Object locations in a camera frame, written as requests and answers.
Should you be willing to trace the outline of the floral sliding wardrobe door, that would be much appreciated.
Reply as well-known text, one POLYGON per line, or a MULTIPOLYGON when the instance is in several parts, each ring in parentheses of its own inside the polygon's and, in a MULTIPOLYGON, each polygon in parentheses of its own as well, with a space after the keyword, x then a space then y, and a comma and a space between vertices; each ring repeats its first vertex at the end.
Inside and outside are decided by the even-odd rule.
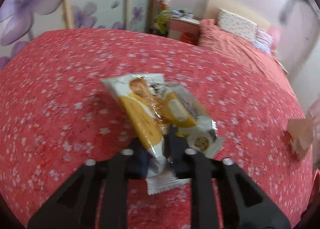
POLYGON ((46 31, 68 28, 144 32, 149 0, 1 0, 1 66, 46 31))

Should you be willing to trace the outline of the white floral pillow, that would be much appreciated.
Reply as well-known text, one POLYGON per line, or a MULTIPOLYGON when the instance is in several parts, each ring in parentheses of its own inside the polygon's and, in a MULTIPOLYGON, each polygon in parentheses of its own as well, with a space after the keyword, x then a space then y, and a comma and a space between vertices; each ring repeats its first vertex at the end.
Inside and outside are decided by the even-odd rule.
POLYGON ((255 40, 258 27, 253 21, 224 9, 219 9, 217 26, 251 43, 255 40))

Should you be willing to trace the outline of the yellow white snack wrapper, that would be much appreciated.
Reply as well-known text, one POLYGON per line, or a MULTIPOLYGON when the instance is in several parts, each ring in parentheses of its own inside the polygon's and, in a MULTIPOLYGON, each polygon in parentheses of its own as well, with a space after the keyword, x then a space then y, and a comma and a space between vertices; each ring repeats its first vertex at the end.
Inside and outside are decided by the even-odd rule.
POLYGON ((169 127, 193 148, 212 159, 222 148, 224 137, 217 134, 216 122, 206 108, 181 84, 166 82, 161 73, 126 74, 101 80, 125 110, 144 148, 151 155, 146 177, 148 194, 180 187, 169 168, 165 136, 169 127))

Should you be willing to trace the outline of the coral pink bed duvet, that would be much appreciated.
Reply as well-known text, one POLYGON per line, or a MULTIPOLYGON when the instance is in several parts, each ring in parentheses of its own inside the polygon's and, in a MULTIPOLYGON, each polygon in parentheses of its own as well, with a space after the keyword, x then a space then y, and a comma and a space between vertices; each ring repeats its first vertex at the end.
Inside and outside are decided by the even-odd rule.
POLYGON ((247 40, 219 29, 214 19, 200 21, 198 46, 232 59, 251 72, 263 75, 296 98, 286 74, 274 54, 267 55, 247 40))

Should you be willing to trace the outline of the orange plastic laundry basket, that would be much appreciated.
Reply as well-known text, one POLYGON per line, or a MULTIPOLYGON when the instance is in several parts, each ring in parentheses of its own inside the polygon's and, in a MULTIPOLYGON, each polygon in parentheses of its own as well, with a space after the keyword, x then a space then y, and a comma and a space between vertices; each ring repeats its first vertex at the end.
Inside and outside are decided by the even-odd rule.
POLYGON ((308 211, 311 213, 310 217, 314 217, 319 212, 319 169, 313 171, 313 184, 308 211))

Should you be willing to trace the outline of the red floral tablecloth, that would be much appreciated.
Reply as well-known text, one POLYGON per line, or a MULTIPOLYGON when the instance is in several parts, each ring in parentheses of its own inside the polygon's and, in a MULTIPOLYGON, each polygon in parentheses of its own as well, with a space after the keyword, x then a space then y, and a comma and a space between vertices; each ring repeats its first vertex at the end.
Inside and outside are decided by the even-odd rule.
POLYGON ((1 71, 1 195, 23 224, 86 159, 104 160, 135 133, 101 83, 161 73, 186 87, 225 138, 233 159, 296 225, 312 189, 312 155, 291 153, 296 97, 229 58, 176 40, 105 29, 50 31, 1 71))

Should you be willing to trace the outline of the hanging plush toy organizer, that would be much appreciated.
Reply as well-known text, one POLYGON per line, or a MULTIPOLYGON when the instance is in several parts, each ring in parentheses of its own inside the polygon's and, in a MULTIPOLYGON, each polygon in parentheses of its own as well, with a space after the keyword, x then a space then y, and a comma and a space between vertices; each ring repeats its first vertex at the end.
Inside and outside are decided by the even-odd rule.
POLYGON ((170 9, 173 0, 155 0, 152 21, 152 33, 167 37, 169 33, 170 9))

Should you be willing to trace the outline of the pink striped pillow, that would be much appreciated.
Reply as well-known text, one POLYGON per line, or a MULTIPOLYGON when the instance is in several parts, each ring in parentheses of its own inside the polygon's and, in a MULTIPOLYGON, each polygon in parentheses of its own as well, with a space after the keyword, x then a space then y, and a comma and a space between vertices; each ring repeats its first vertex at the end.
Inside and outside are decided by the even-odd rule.
POLYGON ((271 56, 273 43, 274 38, 271 35, 260 28, 257 29, 255 40, 252 43, 255 48, 271 56))

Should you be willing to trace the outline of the beige pink headboard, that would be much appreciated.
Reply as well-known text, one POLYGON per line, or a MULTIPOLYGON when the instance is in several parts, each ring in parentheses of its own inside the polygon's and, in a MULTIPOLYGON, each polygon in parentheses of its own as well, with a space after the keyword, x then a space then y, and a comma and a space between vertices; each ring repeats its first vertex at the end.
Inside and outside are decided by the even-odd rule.
POLYGON ((243 18, 253 21, 258 25, 257 29, 264 30, 267 34, 274 38, 274 46, 277 46, 281 36, 281 29, 272 25, 269 21, 251 10, 249 7, 241 4, 236 0, 207 0, 204 9, 204 18, 213 19, 217 25, 219 9, 224 9, 234 14, 238 14, 243 18))

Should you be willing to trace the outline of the pink left nightstand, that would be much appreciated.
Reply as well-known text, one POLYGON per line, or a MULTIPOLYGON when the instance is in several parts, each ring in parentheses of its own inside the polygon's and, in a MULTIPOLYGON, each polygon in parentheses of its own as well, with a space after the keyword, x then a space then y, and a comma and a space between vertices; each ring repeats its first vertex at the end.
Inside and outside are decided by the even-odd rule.
POLYGON ((186 18, 170 18, 168 38, 197 45, 200 35, 200 21, 186 18))

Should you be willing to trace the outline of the crumpled white paper tissue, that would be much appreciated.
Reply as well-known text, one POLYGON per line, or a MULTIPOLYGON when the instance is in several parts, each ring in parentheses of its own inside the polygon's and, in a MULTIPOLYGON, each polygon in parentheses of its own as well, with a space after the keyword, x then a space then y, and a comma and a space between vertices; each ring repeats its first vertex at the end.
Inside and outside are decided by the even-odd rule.
POLYGON ((314 118, 308 113, 305 118, 288 120, 287 132, 291 137, 292 153, 302 161, 317 140, 314 118))

